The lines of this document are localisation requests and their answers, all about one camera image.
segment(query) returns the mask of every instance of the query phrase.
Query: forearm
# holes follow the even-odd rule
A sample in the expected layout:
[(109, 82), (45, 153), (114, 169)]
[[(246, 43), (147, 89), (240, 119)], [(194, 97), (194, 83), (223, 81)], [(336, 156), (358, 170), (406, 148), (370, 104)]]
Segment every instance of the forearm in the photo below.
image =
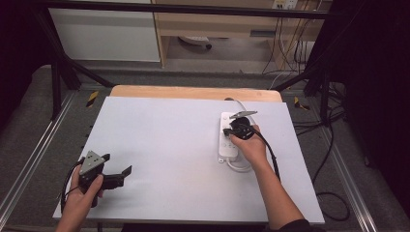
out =
[(252, 167), (265, 203), (271, 229), (280, 229), (293, 220), (304, 218), (267, 161), (254, 164)]

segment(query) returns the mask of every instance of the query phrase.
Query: white power strip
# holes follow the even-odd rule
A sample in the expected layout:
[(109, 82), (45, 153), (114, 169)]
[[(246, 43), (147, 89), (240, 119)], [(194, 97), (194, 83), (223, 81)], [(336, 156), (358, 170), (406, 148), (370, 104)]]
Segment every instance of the white power strip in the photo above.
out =
[(273, 9), (278, 10), (295, 10), (298, 0), (275, 0)]
[(230, 116), (235, 113), (222, 112), (220, 115), (220, 147), (218, 150), (219, 162), (224, 162), (226, 159), (235, 161), (239, 155), (238, 148), (232, 143), (228, 136), (223, 134), (223, 129), (230, 129), (230, 123), (233, 119), (229, 119)]

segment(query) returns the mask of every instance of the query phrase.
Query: person's right hand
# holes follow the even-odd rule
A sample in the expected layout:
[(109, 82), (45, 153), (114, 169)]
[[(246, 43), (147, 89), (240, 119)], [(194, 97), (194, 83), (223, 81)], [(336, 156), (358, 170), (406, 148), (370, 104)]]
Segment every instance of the person's right hand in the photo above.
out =
[[(260, 131), (257, 125), (253, 125), (253, 127), (257, 131)], [(233, 134), (229, 134), (229, 138), (233, 144), (241, 149), (245, 158), (253, 167), (255, 165), (268, 163), (268, 160), (266, 159), (266, 145), (257, 134), (254, 134), (248, 140), (243, 140)]]

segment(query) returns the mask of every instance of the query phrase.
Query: metal rail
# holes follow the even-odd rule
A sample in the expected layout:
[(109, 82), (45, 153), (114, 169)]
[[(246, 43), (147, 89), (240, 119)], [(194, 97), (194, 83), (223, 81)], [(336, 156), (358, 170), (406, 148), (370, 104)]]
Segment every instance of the metal rail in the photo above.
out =
[(175, 14), (203, 14), (203, 15), (242, 15), (262, 17), (287, 17), (309, 19), (341, 19), (347, 14), (328, 13), (321, 11), (293, 11), (257, 8), (234, 8), (212, 7), (191, 5), (166, 5), (166, 4), (143, 4), (143, 3), (114, 3), (114, 2), (90, 2), (68, 0), (37, 0), (38, 6), (55, 9), (77, 9), (93, 11), (115, 12), (150, 12), (150, 13), (175, 13)]

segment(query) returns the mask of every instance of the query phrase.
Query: white table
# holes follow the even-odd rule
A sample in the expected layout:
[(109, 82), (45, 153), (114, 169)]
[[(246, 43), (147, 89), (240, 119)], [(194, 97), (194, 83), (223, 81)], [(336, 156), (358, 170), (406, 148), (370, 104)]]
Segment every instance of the white table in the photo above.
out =
[[(311, 223), (324, 223), (285, 103), (243, 101), (277, 156), (282, 184)], [(121, 222), (259, 223), (266, 212), (253, 171), (218, 163), (220, 114), (235, 101), (108, 97), (84, 147), (111, 154), (104, 174), (132, 165), (89, 219)], [(54, 217), (59, 218), (57, 207)]]

